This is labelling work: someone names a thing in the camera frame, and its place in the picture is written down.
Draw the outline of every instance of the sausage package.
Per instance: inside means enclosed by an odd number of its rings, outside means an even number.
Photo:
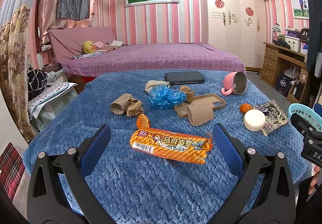
[[[153,129],[145,114],[138,116],[136,125],[138,130],[131,136],[131,147],[157,157],[204,164],[207,157],[206,152],[210,151],[213,146],[212,136],[207,139]]]

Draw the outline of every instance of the white round container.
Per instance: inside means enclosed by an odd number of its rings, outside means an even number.
[[[260,131],[265,125],[265,115],[260,110],[249,110],[244,116],[244,125],[250,131]]]

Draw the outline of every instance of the yellow duck plush toy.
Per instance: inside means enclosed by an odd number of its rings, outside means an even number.
[[[83,44],[83,51],[84,53],[93,53],[96,51],[96,46],[90,40],[85,41]]]

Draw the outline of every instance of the blue plastic basket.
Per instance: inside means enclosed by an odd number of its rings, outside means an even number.
[[[287,113],[289,115],[289,119],[291,118],[292,114],[297,113],[308,123],[310,123],[316,129],[316,131],[322,132],[322,118],[311,108],[299,103],[293,103],[289,106]]]

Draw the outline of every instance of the desk drawer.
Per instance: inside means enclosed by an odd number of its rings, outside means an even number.
[[[276,61],[265,57],[263,66],[271,71],[275,71]]]
[[[267,79],[270,82],[273,82],[273,78],[274,78],[274,72],[263,67],[262,69],[262,77],[264,77],[265,79]]]
[[[265,49],[265,57],[270,58],[272,60],[277,60],[277,50],[266,47]]]

